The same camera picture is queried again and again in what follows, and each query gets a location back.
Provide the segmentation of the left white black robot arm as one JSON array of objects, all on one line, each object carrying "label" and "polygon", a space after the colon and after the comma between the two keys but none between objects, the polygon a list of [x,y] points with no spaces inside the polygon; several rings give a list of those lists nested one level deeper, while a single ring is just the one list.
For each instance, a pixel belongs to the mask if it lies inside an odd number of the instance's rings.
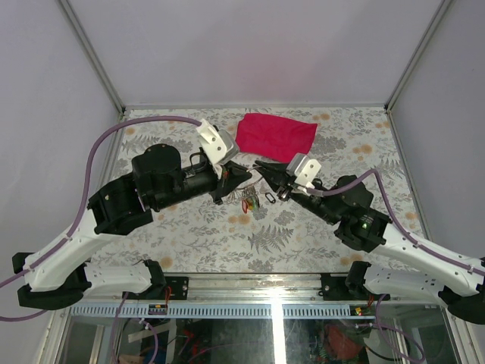
[{"label": "left white black robot arm", "polygon": [[241,165],[229,161],[217,175],[203,151],[199,162],[182,167],[179,151],[157,144],[132,160],[133,170],[93,194],[79,225],[67,242],[31,267],[38,253],[17,253],[15,272],[29,268],[25,283],[17,291],[20,306],[58,310],[87,297],[126,296],[130,300],[163,300],[167,282],[158,262],[147,259],[129,267],[103,267],[90,261],[103,246],[151,224],[153,214],[197,196],[208,194],[214,203],[251,178]]}]

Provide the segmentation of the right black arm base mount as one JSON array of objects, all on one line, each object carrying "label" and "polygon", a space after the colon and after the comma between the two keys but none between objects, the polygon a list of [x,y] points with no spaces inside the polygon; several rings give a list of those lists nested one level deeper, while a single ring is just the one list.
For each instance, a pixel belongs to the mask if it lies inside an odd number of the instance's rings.
[{"label": "right black arm base mount", "polygon": [[372,264],[369,262],[355,261],[352,263],[349,272],[346,273],[320,273],[321,289],[318,295],[324,301],[367,301],[373,296],[381,298],[390,295],[389,292],[377,289],[368,289],[366,283],[370,278],[365,274],[371,271]]}]

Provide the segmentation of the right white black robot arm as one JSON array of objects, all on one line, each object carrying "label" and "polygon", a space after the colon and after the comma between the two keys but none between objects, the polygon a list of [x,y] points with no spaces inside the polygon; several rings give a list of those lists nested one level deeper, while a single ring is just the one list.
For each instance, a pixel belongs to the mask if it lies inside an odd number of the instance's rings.
[{"label": "right white black robot arm", "polygon": [[373,193],[363,175],[340,177],[330,189],[316,174],[321,166],[298,154],[289,164],[256,161],[255,170],[282,201],[292,200],[336,226],[335,236],[348,248],[396,259],[412,268],[397,272],[356,262],[346,277],[346,292],[366,296],[404,296],[434,302],[452,315],[476,325],[484,323],[484,260],[457,253],[408,232],[396,218],[388,198],[385,212],[371,208]]}]

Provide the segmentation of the keyring with coloured tags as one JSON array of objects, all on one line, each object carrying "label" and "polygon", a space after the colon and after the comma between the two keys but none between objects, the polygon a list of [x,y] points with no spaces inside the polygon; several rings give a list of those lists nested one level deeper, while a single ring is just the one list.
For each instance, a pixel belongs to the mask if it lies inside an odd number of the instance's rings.
[{"label": "keyring with coloured tags", "polygon": [[230,205],[239,204],[244,214],[258,211],[261,208],[261,202],[256,187],[262,180],[263,177],[258,177],[245,186],[237,187],[228,195],[225,202]]}]

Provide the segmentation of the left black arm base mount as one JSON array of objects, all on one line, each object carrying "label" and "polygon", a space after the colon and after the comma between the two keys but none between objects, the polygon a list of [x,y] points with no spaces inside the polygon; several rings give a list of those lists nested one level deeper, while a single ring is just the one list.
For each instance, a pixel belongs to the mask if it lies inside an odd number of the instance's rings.
[{"label": "left black arm base mount", "polygon": [[148,295],[149,300],[171,302],[187,300],[189,292],[189,278],[187,276],[169,276],[162,288],[156,288]]}]

